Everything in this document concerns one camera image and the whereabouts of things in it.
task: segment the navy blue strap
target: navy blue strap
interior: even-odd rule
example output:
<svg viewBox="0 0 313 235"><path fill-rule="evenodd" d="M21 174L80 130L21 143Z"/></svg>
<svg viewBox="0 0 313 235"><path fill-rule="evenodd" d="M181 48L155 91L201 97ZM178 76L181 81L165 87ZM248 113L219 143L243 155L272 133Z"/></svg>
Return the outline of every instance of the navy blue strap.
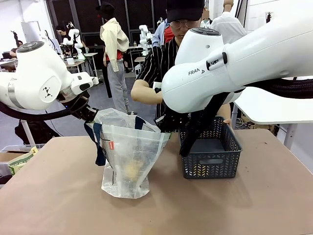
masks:
<svg viewBox="0 0 313 235"><path fill-rule="evenodd" d="M91 140L96 144L97 147L97 159L96 164L98 166L103 166L106 164L106 156L103 152L103 149L100 146L100 132L101 132L101 124L94 123L93 124L93 130L87 125L85 122L84 124L85 130L87 134L90 136Z"/></svg>
<svg viewBox="0 0 313 235"><path fill-rule="evenodd" d="M146 124L146 121L141 117L136 116L135 118L135 129L142 130L143 124Z"/></svg>

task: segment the beige jacket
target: beige jacket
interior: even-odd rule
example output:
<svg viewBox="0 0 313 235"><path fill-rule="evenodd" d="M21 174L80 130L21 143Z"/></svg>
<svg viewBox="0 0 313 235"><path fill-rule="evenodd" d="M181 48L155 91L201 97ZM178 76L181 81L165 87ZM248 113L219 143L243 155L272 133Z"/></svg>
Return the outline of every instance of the beige jacket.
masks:
<svg viewBox="0 0 313 235"><path fill-rule="evenodd" d="M129 47L129 40L116 21L116 18L110 19L101 26L100 38L106 45L105 52L110 59L114 72L118 72L116 60L117 50L126 52Z"/></svg>

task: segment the red shirt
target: red shirt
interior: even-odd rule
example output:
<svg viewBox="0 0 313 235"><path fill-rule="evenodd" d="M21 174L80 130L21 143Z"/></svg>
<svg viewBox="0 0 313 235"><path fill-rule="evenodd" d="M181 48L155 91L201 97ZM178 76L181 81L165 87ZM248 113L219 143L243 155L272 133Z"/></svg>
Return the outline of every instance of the red shirt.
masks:
<svg viewBox="0 0 313 235"><path fill-rule="evenodd" d="M122 59L122 58L123 58L123 55L122 55L121 51L117 50L117 58L116 58L116 59L117 59L117 60L120 60L120 59Z"/></svg>
<svg viewBox="0 0 313 235"><path fill-rule="evenodd" d="M169 41L172 40L173 38L174 38L174 34L173 34L173 32L172 32L171 27L167 27L167 28L164 30L164 40L165 40L164 43L169 42Z"/></svg>

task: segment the red label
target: red label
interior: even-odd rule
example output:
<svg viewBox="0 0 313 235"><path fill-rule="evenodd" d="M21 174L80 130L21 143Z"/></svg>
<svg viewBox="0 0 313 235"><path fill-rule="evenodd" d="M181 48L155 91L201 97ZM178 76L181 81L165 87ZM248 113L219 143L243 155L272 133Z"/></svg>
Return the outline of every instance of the red label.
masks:
<svg viewBox="0 0 313 235"><path fill-rule="evenodd" d="M110 145L110 150L114 150L114 142L113 142L113 141L110 141L110 142L109 142L109 145Z"/></svg>

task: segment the dark gray basket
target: dark gray basket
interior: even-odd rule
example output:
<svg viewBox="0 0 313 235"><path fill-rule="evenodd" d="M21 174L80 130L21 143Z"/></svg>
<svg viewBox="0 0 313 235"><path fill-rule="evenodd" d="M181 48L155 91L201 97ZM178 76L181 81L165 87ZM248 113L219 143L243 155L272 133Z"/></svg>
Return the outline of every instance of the dark gray basket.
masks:
<svg viewBox="0 0 313 235"><path fill-rule="evenodd" d="M179 132L180 142L186 132ZM187 157L182 157L186 179L234 178L242 148L222 117L216 116L212 125L203 131Z"/></svg>

